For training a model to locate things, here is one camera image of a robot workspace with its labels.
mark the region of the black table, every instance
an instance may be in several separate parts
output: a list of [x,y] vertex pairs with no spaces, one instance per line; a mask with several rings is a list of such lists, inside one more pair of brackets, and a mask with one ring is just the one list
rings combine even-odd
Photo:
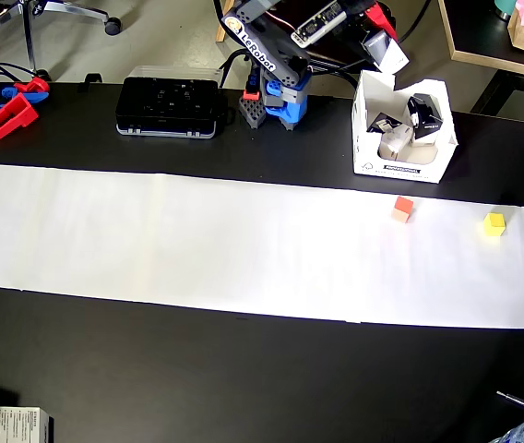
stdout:
[[493,0],[438,0],[452,60],[498,69],[472,113],[497,115],[513,91],[524,91],[524,51],[510,42]]
[[[114,130],[118,85],[56,84],[0,163],[165,172],[524,205],[524,123],[455,113],[440,185],[355,175],[351,102],[294,132],[238,117],[212,140]],[[239,92],[227,92],[236,102]],[[59,443],[489,441],[524,419],[524,330],[346,324],[0,289],[0,388]]]

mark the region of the white paper strip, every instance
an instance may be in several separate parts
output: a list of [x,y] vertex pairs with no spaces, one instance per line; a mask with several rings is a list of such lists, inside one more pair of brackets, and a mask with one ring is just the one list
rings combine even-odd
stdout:
[[[524,328],[524,208],[0,166],[0,287],[235,312]],[[505,214],[502,237],[482,232]]]

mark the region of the red clamp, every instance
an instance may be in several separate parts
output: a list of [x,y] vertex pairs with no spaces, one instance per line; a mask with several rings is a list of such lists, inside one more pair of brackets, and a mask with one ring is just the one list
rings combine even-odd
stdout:
[[398,40],[398,36],[396,35],[395,30],[391,26],[391,23],[389,23],[389,20],[387,20],[387,17],[385,17],[383,9],[381,9],[381,6],[377,2],[375,2],[373,6],[365,10],[364,14],[366,14],[366,16],[369,17],[369,19],[373,23],[375,23],[376,26],[378,26],[382,30],[385,30],[385,32],[389,34],[389,37],[391,37],[395,41]]
[[32,105],[26,100],[24,94],[20,92],[0,109],[0,139],[21,126],[30,125],[38,117],[39,115]]
[[257,90],[255,94],[248,92],[247,90],[244,90],[244,98],[246,100],[260,100],[260,91]]
[[33,77],[26,85],[14,83],[14,87],[18,92],[49,92],[49,83],[39,77]]

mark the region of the white box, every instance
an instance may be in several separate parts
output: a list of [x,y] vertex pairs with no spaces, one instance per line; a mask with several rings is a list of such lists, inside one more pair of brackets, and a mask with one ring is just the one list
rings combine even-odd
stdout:
[[[395,77],[380,72],[363,71],[352,106],[352,146],[356,174],[439,183],[457,146],[447,86],[440,80],[423,80],[404,90],[393,90]],[[382,134],[367,132],[379,113],[387,114],[412,126],[406,111],[408,99],[415,93],[430,94],[443,124],[434,145],[409,145],[396,160],[379,155]]]
[[0,406],[0,443],[49,443],[49,415],[41,408]]

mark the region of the blue clamp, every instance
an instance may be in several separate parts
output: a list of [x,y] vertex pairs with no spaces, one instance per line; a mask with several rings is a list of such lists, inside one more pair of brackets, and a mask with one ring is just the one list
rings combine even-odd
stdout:
[[[311,73],[307,72],[301,81],[292,90],[303,90],[311,79]],[[280,97],[282,85],[278,80],[271,80],[266,85],[266,91],[269,95]],[[282,118],[287,123],[299,123],[307,111],[307,97],[301,103],[285,102],[280,108],[266,107],[266,112],[275,117]]]
[[275,117],[282,118],[287,123],[299,123],[307,111],[307,98],[300,103],[285,103],[281,108],[266,107],[266,112]]
[[[35,104],[42,102],[47,97],[49,97],[49,92],[23,92],[24,98],[29,101],[30,104]],[[14,87],[8,87],[2,89],[2,97],[8,100],[12,100],[18,95],[18,90]]]

